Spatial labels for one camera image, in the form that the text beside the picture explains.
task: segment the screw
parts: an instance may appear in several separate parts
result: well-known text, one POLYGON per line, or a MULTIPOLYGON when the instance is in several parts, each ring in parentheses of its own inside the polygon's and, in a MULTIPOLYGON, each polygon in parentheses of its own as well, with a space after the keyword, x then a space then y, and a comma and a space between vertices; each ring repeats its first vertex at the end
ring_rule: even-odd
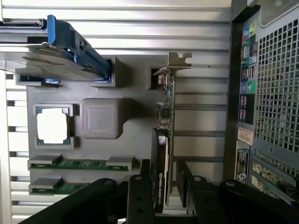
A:
POLYGON ((104 182, 105 185, 109 185, 111 183, 112 183, 112 181, 106 181, 106 182, 104 182))
POLYGON ((199 176, 195 176, 193 179, 194 179, 195 181, 201 181, 201 178, 200 178, 199 176))
POLYGON ((230 186, 230 187, 233 187, 233 186, 235 185, 235 183, 234 183, 234 182, 231 182, 231 181, 228 181, 228 182, 226 182, 226 185, 228 185, 228 186, 230 186))

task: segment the ribbed metal surface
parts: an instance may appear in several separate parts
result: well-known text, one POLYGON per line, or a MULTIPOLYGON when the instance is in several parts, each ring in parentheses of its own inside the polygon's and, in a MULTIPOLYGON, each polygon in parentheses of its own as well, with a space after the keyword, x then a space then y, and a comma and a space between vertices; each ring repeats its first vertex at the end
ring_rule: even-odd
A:
MULTIPOLYGON (((192 105, 192 108, 176 112, 178 136, 175 138, 174 154, 189 158, 222 157, 228 89, 230 2, 2 0, 1 13, 4 18, 10 19, 45 18, 53 14, 70 22, 104 55, 192 52, 192 69, 178 72, 176 103, 182 107, 186 104, 186 108, 192 105)), ((0 127, 1 199, 5 205, 1 221, 16 224, 64 196, 28 194, 26 92, 24 87, 15 85, 12 75, 1 73, 0 110, 4 114, 8 112, 9 126, 8 129, 7 124, 0 127)), ((195 174, 210 181, 222 180, 221 162, 189 162, 188 165, 195 174)), ((175 191, 170 201, 169 213, 183 210, 175 191)))

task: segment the green circuit board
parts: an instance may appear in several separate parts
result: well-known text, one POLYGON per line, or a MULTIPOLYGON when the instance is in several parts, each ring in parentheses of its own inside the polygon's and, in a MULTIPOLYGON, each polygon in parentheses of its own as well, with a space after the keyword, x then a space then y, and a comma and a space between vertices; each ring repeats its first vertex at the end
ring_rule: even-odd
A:
POLYGON ((128 171, 128 167, 126 166, 107 166, 106 161, 67 159, 62 159, 53 164, 33 163, 30 165, 30 169, 83 169, 128 171))
POLYGON ((32 189, 31 194, 69 195, 86 187, 89 183, 63 183, 54 189, 32 189))

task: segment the perforated metal panel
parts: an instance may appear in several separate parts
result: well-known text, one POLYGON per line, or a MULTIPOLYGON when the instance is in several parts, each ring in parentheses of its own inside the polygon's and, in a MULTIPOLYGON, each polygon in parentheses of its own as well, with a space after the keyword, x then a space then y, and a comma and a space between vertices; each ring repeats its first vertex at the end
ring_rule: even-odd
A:
POLYGON ((255 136, 298 153, 298 19, 259 41, 255 136))

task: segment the barcode label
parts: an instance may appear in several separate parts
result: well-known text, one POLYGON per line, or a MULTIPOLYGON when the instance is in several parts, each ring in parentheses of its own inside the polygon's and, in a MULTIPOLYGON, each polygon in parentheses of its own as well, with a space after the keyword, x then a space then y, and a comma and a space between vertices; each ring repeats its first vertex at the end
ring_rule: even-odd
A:
POLYGON ((243 127, 238 129, 238 140, 245 142, 246 144, 252 146, 253 144, 253 132, 243 127))

